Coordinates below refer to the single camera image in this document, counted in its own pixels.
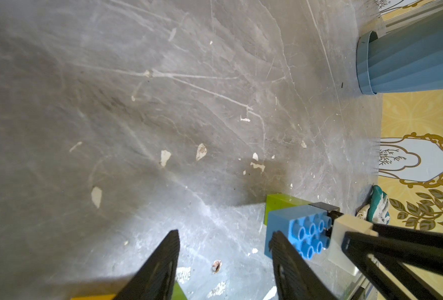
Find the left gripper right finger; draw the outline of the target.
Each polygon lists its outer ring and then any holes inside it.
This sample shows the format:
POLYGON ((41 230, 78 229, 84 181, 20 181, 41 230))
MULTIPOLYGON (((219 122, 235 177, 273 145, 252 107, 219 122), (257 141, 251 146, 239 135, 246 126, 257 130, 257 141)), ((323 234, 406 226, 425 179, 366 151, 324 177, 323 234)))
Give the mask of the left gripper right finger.
POLYGON ((269 250, 272 255, 280 300, 334 300, 336 298, 282 232, 273 233, 269 250))

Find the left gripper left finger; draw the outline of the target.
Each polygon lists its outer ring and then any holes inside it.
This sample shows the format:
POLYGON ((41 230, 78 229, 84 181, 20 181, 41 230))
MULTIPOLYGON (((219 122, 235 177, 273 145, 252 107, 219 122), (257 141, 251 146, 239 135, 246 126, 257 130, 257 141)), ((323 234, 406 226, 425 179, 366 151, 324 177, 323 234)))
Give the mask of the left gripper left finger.
POLYGON ((178 230, 171 230, 116 300, 170 300, 180 253, 178 230))

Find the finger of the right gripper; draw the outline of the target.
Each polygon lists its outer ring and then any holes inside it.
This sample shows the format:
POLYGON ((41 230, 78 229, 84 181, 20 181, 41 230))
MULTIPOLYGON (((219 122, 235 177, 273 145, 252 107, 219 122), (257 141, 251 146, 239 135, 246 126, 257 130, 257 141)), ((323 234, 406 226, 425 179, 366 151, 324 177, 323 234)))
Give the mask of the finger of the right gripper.
POLYGON ((376 236, 348 232, 350 244, 346 255, 387 300, 409 297, 371 259, 373 256, 401 285, 419 300, 443 300, 408 266, 443 276, 443 234, 376 224, 376 236))

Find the green lego brick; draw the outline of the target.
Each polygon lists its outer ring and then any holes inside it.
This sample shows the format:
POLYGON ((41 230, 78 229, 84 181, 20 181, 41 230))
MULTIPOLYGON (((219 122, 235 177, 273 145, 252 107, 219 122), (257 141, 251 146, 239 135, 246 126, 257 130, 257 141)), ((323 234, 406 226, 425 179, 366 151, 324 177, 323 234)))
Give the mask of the green lego brick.
POLYGON ((175 282, 173 287, 173 294, 171 297, 172 300, 187 300, 186 295, 184 294, 182 288, 178 284, 178 282, 175 282))
POLYGON ((268 225, 268 214, 271 211, 282 210, 295 206, 309 205, 310 201, 306 201, 287 194, 268 194, 266 196, 264 225, 268 225))

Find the yellow lego brick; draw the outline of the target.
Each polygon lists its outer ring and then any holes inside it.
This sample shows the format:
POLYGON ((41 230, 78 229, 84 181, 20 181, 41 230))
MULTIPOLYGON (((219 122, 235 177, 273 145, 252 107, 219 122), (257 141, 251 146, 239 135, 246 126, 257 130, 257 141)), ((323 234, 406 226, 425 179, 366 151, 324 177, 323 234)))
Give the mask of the yellow lego brick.
POLYGON ((71 298, 71 300, 113 300, 115 297, 115 294, 105 294, 96 296, 73 297, 71 298))

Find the blue long lego brick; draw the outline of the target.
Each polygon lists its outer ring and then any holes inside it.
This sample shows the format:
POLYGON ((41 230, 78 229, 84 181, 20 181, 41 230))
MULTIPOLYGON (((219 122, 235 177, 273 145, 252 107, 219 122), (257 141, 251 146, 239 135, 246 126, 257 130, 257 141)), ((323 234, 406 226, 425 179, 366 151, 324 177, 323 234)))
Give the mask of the blue long lego brick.
POLYGON ((332 219, 327 211, 312 205, 294 206, 269 212, 265 256, 272 258, 269 243, 275 232, 282 232, 296 252, 305 260, 322 253, 330 246, 326 235, 332 219))

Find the white lego brick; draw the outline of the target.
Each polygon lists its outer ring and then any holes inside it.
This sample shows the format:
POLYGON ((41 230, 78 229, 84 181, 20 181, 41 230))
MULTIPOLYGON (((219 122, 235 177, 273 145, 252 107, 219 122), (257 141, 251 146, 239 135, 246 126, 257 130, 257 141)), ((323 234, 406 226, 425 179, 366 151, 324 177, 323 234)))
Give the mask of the white lego brick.
POLYGON ((366 236, 376 236, 373 230, 374 224, 355 216, 344 214, 336 218, 333 223, 330 246, 328 247, 328 260, 346 271, 350 275, 357 275, 359 270, 351 259, 346 255, 349 239, 346 233, 360 233, 366 236))

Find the black lego brick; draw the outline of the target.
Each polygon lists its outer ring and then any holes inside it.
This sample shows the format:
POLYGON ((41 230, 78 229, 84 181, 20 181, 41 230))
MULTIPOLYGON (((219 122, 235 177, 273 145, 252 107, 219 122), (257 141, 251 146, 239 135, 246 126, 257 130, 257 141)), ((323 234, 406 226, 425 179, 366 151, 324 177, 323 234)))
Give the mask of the black lego brick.
POLYGON ((325 210, 327 212, 327 216, 331 218, 332 221, 334 221, 336 218, 340 216, 343 216, 343 213, 340 211, 340 208, 338 206, 334 206, 323 202, 316 202, 316 203, 314 202, 311 203, 310 205, 325 210))

